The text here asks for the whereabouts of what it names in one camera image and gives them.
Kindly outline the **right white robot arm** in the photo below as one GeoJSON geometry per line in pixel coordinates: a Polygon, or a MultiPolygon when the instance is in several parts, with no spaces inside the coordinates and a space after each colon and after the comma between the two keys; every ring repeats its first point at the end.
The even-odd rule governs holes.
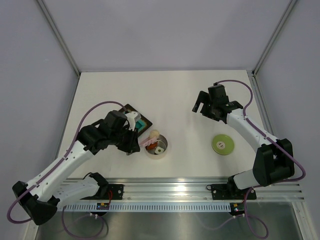
{"type": "Polygon", "coordinates": [[[239,198],[251,187],[267,187],[295,174],[291,142],[255,125],[245,107],[229,100],[222,84],[215,83],[207,92],[200,91],[192,111],[232,127],[255,152],[252,169],[230,176],[221,188],[232,199],[239,198]]]}

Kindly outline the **green round lid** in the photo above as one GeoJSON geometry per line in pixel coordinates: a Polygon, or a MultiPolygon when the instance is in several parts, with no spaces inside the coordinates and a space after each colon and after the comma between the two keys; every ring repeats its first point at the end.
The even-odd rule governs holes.
{"type": "Polygon", "coordinates": [[[234,140],[226,134],[217,134],[211,142],[212,149],[219,155],[230,155],[235,149],[234,140]]]}

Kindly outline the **beige bun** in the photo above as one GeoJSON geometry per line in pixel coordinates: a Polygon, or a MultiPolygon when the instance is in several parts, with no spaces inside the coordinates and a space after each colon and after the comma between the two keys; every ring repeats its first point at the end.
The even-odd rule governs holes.
{"type": "Polygon", "coordinates": [[[150,133],[149,133],[149,138],[151,140],[157,140],[158,137],[160,136],[160,132],[156,129],[152,130],[150,133]]]}

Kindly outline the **steel round bowl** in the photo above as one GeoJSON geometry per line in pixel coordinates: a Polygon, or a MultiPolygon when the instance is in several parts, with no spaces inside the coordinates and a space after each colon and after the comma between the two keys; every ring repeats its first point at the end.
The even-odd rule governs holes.
{"type": "Polygon", "coordinates": [[[159,160],[166,155],[168,145],[167,139],[160,134],[155,143],[145,147],[146,155],[151,159],[159,160]]]}

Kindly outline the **pink metal tongs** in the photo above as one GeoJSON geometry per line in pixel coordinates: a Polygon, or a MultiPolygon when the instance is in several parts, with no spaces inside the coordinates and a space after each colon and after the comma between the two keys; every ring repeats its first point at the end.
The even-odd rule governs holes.
{"type": "Polygon", "coordinates": [[[142,142],[139,143],[140,148],[145,148],[147,150],[147,146],[150,144],[153,144],[155,142],[158,142],[158,138],[156,140],[150,139],[149,137],[143,140],[142,142]]]}

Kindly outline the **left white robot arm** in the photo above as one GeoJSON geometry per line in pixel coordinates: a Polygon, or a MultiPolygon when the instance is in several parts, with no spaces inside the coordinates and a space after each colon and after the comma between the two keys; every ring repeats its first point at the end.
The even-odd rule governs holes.
{"type": "Polygon", "coordinates": [[[76,134],[64,156],[57,158],[28,182],[18,181],[12,187],[17,202],[37,226],[48,222],[59,208],[85,198],[110,196],[108,181],[99,173],[62,187],[61,184],[86,161],[108,146],[133,154],[140,151],[138,128],[140,113],[110,111],[104,119],[84,126],[76,134]]]}

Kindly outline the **orange shrimp piece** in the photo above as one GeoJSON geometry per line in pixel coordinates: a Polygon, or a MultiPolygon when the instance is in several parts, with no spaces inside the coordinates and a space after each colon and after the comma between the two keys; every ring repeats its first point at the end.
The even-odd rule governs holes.
{"type": "Polygon", "coordinates": [[[147,150],[155,149],[158,146],[157,142],[154,142],[146,147],[147,150]]]}

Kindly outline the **sushi roll piece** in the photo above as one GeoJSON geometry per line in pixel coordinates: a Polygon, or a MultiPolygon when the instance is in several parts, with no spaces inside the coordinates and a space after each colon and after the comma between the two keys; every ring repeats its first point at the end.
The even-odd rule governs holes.
{"type": "Polygon", "coordinates": [[[161,155],[161,154],[164,153],[165,150],[166,150],[165,148],[162,148],[162,147],[160,147],[160,146],[157,146],[157,147],[155,148],[154,154],[155,154],[155,155],[161,155]]]}

